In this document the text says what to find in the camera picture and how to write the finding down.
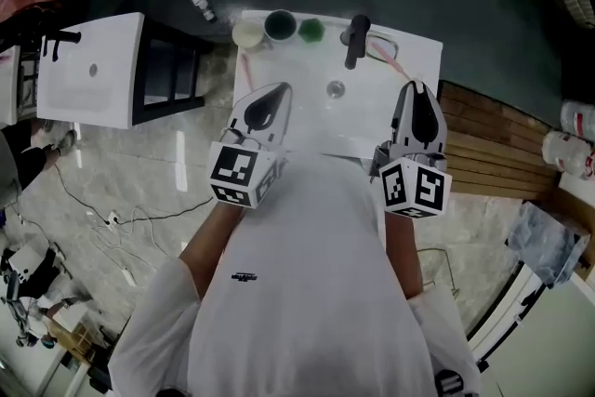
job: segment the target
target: logo on shirt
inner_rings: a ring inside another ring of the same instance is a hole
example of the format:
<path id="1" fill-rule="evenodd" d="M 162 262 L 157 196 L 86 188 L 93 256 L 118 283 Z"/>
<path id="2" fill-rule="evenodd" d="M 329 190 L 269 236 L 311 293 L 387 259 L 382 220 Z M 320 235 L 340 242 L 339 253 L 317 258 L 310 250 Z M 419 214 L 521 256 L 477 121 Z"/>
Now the logo on shirt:
<path id="1" fill-rule="evenodd" d="M 239 282 L 254 282 L 258 277 L 254 273 L 235 273 L 231 276 L 232 280 L 237 280 Z"/>

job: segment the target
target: white sink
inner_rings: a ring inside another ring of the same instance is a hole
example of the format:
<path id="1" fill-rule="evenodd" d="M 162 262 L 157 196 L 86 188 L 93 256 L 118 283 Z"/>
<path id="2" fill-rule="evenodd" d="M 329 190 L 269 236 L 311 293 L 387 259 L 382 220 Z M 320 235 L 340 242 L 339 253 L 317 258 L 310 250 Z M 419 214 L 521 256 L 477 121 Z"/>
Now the white sink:
<path id="1" fill-rule="evenodd" d="M 245 10 L 243 19 L 264 22 L 270 12 Z M 293 88 L 293 102 L 284 146 L 288 150 L 371 158 L 375 147 L 390 138 L 390 121 L 407 80 L 387 63 L 370 58 L 357 61 L 354 70 L 344 66 L 347 47 L 340 34 L 350 20 L 294 14 L 301 20 L 317 18 L 324 27 L 321 42 L 307 44 L 297 34 L 272 49 L 249 53 L 254 88 L 285 81 Z M 436 94 L 443 44 L 410 33 L 372 25 L 370 33 L 389 38 L 399 46 L 397 60 L 413 78 Z M 248 94 L 248 83 L 238 51 L 234 103 Z M 327 94 L 330 82 L 345 87 L 341 98 Z"/>

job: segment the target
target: white container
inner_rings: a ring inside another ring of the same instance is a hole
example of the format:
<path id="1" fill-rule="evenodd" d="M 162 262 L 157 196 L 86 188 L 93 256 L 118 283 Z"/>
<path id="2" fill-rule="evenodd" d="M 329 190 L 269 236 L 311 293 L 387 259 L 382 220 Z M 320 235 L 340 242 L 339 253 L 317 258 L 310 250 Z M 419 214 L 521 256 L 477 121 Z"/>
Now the white container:
<path id="1" fill-rule="evenodd" d="M 565 101 L 560 113 L 562 130 L 595 142 L 595 106 Z"/>
<path id="2" fill-rule="evenodd" d="M 543 160 L 561 172 L 580 179 L 593 179 L 593 155 L 586 141 L 560 131 L 550 131 L 543 139 Z"/>

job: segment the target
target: white t-shirt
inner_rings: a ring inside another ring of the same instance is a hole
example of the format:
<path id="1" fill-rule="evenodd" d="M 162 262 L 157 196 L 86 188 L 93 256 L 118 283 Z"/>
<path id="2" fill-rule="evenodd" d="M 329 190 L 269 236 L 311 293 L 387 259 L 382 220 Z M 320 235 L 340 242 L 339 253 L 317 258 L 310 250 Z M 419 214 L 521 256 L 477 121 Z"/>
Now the white t-shirt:
<path id="1" fill-rule="evenodd" d="M 428 397 L 444 369 L 479 393 L 450 291 L 407 303 L 363 170 L 288 159 L 231 236 L 202 303 L 180 260 L 154 277 L 110 362 L 116 393 Z"/>

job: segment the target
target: white box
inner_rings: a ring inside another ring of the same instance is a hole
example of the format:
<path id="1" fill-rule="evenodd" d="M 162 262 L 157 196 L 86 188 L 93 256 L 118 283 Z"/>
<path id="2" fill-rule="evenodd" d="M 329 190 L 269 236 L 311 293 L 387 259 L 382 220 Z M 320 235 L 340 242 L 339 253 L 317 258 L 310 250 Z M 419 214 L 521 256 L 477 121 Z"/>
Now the white box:
<path id="1" fill-rule="evenodd" d="M 212 142 L 206 172 L 215 199 L 257 208 L 279 178 L 279 158 L 278 152 Z"/>
<path id="2" fill-rule="evenodd" d="M 410 218 L 443 215 L 453 178 L 402 157 L 380 169 L 384 209 Z"/>

